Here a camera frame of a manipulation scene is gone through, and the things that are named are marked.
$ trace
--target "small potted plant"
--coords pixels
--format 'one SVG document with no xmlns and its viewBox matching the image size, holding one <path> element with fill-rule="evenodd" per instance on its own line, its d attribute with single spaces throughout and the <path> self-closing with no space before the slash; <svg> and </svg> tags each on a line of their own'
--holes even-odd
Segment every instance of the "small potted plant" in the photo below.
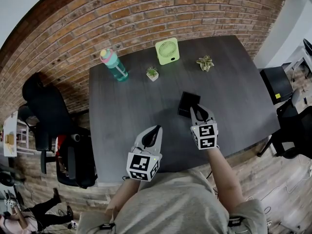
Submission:
<svg viewBox="0 0 312 234">
<path fill-rule="evenodd" d="M 204 58 L 199 58 L 196 63 L 200 65 L 202 71 L 208 72 L 210 67 L 214 66 L 213 60 L 210 56 L 204 56 Z"/>
<path fill-rule="evenodd" d="M 146 71 L 146 75 L 148 76 L 149 79 L 151 79 L 152 81 L 157 80 L 158 78 L 158 72 L 157 69 L 155 67 L 149 67 Z"/>
</svg>

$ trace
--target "white plant pot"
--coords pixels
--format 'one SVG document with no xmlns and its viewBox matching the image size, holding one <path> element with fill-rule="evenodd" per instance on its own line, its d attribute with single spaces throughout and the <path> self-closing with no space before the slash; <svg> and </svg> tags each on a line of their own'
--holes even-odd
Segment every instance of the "white plant pot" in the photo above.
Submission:
<svg viewBox="0 0 312 234">
<path fill-rule="evenodd" d="M 157 75 L 155 75 L 154 77 L 151 77 L 148 73 L 146 73 L 146 75 L 147 75 L 147 77 L 148 77 L 149 79 L 151 79 L 152 81 L 157 80 L 157 78 L 158 78 L 158 76 L 159 76 L 158 72 L 157 72 Z"/>
</svg>

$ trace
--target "black box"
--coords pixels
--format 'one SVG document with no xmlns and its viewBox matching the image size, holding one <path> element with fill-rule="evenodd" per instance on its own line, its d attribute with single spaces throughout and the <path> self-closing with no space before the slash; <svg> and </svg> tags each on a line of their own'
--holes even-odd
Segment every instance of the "black box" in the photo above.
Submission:
<svg viewBox="0 0 312 234">
<path fill-rule="evenodd" d="M 187 118 L 191 118 L 190 108 L 194 104 L 199 104 L 199 102 L 200 96 L 188 92 L 183 92 L 177 114 Z"/>
<path fill-rule="evenodd" d="M 274 105 L 290 98 L 293 88 L 282 67 L 265 68 L 260 75 Z"/>
</svg>

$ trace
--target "white wall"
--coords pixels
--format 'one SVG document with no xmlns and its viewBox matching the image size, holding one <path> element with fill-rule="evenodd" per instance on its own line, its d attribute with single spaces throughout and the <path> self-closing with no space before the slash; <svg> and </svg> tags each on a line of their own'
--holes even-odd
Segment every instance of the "white wall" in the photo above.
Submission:
<svg viewBox="0 0 312 234">
<path fill-rule="evenodd" d="M 312 3 L 286 0 L 269 36 L 253 61 L 257 68 L 281 66 L 303 41 L 312 27 Z"/>
<path fill-rule="evenodd" d="M 0 48 L 14 27 L 39 0 L 0 0 Z"/>
<path fill-rule="evenodd" d="M 304 36 L 310 43 L 312 43 L 312 25 L 308 33 Z M 291 54 L 291 56 L 285 61 L 285 63 L 293 62 L 296 59 L 301 48 L 304 46 L 303 41 L 299 43 L 299 46 L 295 49 L 295 51 Z"/>
</svg>

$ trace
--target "black strap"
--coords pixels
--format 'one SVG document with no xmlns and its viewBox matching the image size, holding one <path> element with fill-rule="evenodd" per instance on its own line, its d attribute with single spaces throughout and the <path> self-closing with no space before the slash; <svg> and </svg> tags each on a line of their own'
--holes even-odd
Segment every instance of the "black strap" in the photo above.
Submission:
<svg viewBox="0 0 312 234">
<path fill-rule="evenodd" d="M 244 218 L 242 216 L 230 217 L 228 226 L 229 227 L 240 226 L 243 219 Z"/>
<path fill-rule="evenodd" d="M 100 230 L 111 230 L 115 226 L 115 223 L 112 224 L 102 224 L 99 229 Z"/>
</svg>

